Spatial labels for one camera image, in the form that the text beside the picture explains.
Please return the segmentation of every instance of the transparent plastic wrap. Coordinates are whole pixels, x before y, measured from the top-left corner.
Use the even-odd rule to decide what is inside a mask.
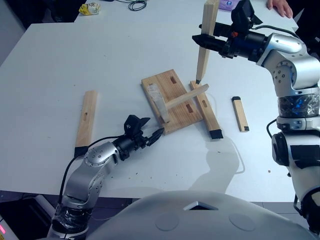
[[[283,118],[310,118],[319,114],[319,94],[284,96],[278,98],[278,110]]]
[[[86,230],[92,214],[90,209],[73,209],[58,204],[52,218],[52,228],[60,233],[79,233]]]

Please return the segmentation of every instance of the wooden board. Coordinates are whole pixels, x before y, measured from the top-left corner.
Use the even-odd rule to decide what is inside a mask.
[[[201,84],[196,84],[196,81],[190,82],[191,89],[198,89]],[[216,119],[214,111],[208,101],[206,94],[203,92],[195,97],[200,112],[204,119],[206,128],[212,139],[223,139],[222,131],[220,129],[219,123]]]
[[[80,124],[75,142],[76,152],[83,152],[91,143],[98,93],[94,90],[86,91],[83,99]]]
[[[242,106],[241,98],[239,96],[234,96],[232,98],[232,102],[233,102],[235,116],[236,116],[236,120],[238,122],[240,132],[249,131],[249,126],[247,123],[247,118],[245,115],[244,107]]]
[[[216,25],[219,0],[207,0],[203,7],[201,34],[213,35]],[[199,47],[198,63],[196,67],[196,80],[201,81],[208,65],[210,50]]]
[[[155,103],[148,94],[147,87],[150,84],[157,84],[166,103],[183,94],[186,94],[187,91],[173,69],[145,78],[141,81],[141,85],[153,109],[153,112],[158,122],[164,127],[165,135],[202,120],[202,116],[197,110],[196,105],[192,99],[189,99],[184,103],[169,109],[168,113],[170,116],[170,121],[165,123],[160,116]]]

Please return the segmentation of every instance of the yellow snack package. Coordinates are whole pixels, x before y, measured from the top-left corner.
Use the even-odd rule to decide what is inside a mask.
[[[100,4],[92,2],[87,4],[82,4],[79,8],[79,12],[83,15],[97,15],[100,11]]]

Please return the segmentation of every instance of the person's hand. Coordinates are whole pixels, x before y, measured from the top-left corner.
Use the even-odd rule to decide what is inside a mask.
[[[289,4],[286,0],[267,0],[267,7],[271,10],[273,7],[276,8],[278,13],[284,17],[287,16],[288,18],[293,17],[293,12]]]

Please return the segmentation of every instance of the wooden plank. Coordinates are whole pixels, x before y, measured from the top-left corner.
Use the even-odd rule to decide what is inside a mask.
[[[196,81],[190,82],[191,89],[198,89],[201,87],[200,84],[196,84]],[[205,93],[201,93],[195,97],[200,112],[204,119],[205,125],[212,139],[223,139],[222,131],[220,129],[219,123],[216,119],[214,111],[208,101]]]
[[[242,106],[241,98],[239,96],[234,96],[232,98],[232,102],[233,102],[235,116],[236,116],[236,120],[238,122],[240,132],[249,131],[247,118],[245,115],[244,107]]]
[[[207,0],[203,7],[201,34],[213,35],[216,25],[219,0]],[[196,67],[196,80],[201,81],[208,65],[210,50],[199,47],[198,63]]]
[[[91,143],[92,128],[94,125],[95,110],[98,93],[95,90],[86,91],[83,99],[83,106],[80,124],[75,142],[74,154],[85,151]]]
[[[189,100],[189,99],[192,99],[194,98],[195,96],[207,91],[209,88],[209,85],[208,84],[205,84],[203,86],[199,86],[195,89],[193,89],[192,91],[189,91],[181,96],[178,96],[177,98],[167,102],[165,104],[165,107],[166,109],[171,109],[173,107],[175,107],[176,105],[178,104],[182,104],[184,103],[185,101]]]
[[[169,109],[168,113],[170,121],[167,123],[164,122],[160,116],[159,110],[148,94],[147,87],[151,84],[156,84],[158,86],[166,103],[183,94],[186,94],[187,91],[173,69],[145,78],[141,81],[141,85],[151,105],[151,108],[153,109],[153,112],[160,125],[164,127],[165,135],[202,120],[202,116],[197,110],[196,105],[192,99],[189,99],[186,102]]]

